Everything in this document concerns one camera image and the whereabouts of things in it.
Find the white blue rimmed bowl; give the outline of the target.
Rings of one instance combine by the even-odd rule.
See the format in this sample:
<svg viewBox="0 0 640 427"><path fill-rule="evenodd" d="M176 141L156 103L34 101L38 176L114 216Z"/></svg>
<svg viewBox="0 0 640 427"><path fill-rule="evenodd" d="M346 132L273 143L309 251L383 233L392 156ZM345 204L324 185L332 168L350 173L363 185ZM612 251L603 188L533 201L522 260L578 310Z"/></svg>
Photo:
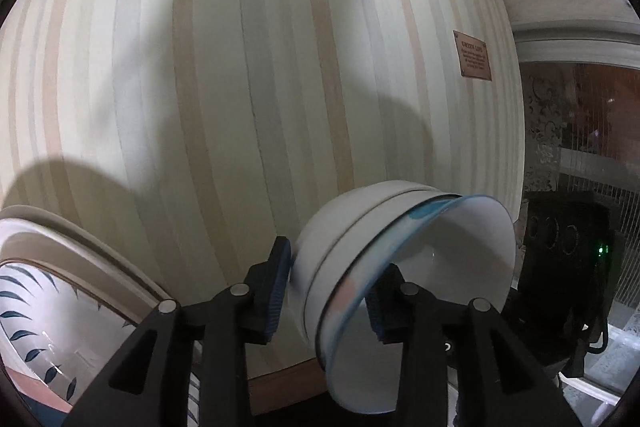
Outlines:
<svg viewBox="0 0 640 427"><path fill-rule="evenodd" d="M359 414L395 410L402 348L386 345L369 319L366 296L387 265L440 300L466 305L474 298L502 309L515 263L511 216L490 196L432 198L390 225L375 225L332 257L341 278L326 294L316 332L332 398Z"/></svg>

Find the blue leaf pattern plate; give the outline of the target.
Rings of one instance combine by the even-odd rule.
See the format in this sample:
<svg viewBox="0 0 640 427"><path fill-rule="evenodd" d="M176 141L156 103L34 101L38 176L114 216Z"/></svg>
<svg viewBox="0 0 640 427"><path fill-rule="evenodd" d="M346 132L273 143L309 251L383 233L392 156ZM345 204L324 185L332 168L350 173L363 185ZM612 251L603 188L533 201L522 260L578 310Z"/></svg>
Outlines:
<svg viewBox="0 0 640 427"><path fill-rule="evenodd" d="M168 294L55 213L1 211L1 361L38 421L61 425L106 362Z"/></svg>

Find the black device with light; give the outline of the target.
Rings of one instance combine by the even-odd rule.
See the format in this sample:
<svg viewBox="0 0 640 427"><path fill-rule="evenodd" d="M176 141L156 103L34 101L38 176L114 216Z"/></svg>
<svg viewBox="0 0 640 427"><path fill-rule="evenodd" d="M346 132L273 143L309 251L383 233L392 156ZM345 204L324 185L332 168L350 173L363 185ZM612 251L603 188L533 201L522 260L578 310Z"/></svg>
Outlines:
<svg viewBox="0 0 640 427"><path fill-rule="evenodd" d="M608 347L605 323L624 239L615 211L588 191L527 192L524 260L503 313L535 360L582 377Z"/></svg>

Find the striped table cloth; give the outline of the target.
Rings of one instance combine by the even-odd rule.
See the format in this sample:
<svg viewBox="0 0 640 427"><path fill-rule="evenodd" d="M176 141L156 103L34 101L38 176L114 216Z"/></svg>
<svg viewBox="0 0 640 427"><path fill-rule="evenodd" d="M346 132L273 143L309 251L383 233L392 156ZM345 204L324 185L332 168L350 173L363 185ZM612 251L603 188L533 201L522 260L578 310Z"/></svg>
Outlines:
<svg viewBox="0 0 640 427"><path fill-rule="evenodd" d="M355 188L490 196L513 221L523 176L503 0L2 0L2 209L75 223L178 305L279 236L293 257ZM309 358L287 304L247 362Z"/></svg>

